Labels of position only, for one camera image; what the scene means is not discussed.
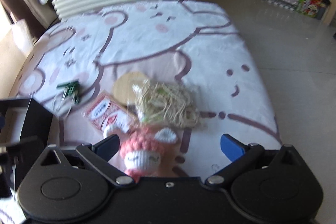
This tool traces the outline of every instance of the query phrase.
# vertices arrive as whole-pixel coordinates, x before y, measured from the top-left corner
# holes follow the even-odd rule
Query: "tiled floor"
[[[301,153],[324,189],[317,220],[336,223],[335,28],[261,0],[202,0],[223,7],[250,49],[284,143]]]

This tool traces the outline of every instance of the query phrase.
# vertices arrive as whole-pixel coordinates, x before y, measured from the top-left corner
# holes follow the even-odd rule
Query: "cartoon bear ear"
[[[162,143],[169,143],[169,144],[177,143],[176,133],[168,127],[163,128],[159,132],[157,132],[154,138]]]

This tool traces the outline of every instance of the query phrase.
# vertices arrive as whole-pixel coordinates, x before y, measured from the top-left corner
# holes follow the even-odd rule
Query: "curtain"
[[[45,28],[32,14],[23,0],[0,0],[4,8],[10,11],[16,20],[25,19],[33,36],[39,38]]]

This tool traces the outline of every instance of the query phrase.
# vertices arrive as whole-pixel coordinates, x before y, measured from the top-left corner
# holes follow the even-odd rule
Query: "black box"
[[[37,136],[42,141],[43,149],[47,146],[53,114],[33,98],[0,100],[0,113],[6,120],[5,126],[0,132],[0,146],[1,143],[8,145],[33,136]],[[15,191],[17,191],[34,162],[35,160],[32,158],[26,159],[26,161],[13,168],[14,181],[10,177],[7,180]]]

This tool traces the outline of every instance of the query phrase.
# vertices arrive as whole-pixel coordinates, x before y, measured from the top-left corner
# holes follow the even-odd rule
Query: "wooden disc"
[[[139,71],[128,72],[120,76],[113,85],[113,97],[123,105],[134,104],[135,94],[132,90],[132,84],[142,79],[146,80],[148,77]]]

